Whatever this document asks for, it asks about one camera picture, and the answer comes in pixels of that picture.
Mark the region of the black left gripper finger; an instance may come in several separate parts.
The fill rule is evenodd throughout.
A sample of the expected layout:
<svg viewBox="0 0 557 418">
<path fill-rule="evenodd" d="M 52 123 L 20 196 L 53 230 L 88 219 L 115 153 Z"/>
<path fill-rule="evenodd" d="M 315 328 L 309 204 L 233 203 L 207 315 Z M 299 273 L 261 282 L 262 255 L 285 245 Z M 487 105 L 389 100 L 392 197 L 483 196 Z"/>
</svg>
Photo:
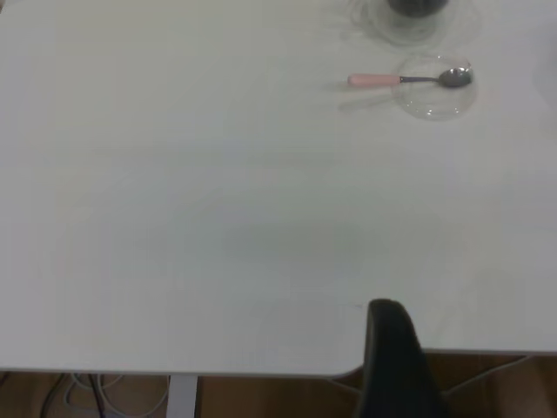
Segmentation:
<svg viewBox="0 0 557 418">
<path fill-rule="evenodd" d="M 398 301 L 368 305 L 358 417 L 448 417 L 413 322 Z"/>
</svg>

